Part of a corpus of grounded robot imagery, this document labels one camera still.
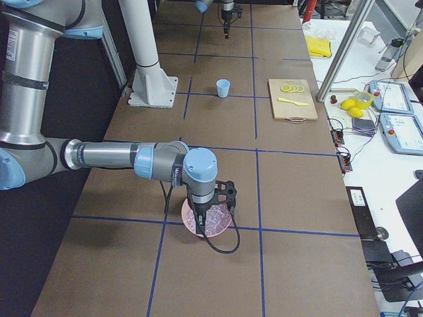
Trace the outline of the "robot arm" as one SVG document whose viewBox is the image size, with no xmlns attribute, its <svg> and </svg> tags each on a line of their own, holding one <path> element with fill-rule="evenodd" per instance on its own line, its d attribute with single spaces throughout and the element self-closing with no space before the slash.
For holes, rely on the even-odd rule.
<svg viewBox="0 0 423 317">
<path fill-rule="evenodd" d="M 194 6 L 200 14 L 204 14 L 214 3 L 213 0 L 199 0 L 194 2 Z M 237 14 L 238 7 L 234 1 L 218 1 L 218 4 L 221 7 L 218 20 L 223 27 L 224 38 L 228 40 L 233 16 Z"/>
<path fill-rule="evenodd" d="M 121 92 L 101 41 L 59 39 L 52 80 L 42 132 L 48 137 L 100 141 Z M 88 174 L 61 172 L 20 189 L 2 191 L 3 241 L 65 232 Z"/>
</svg>

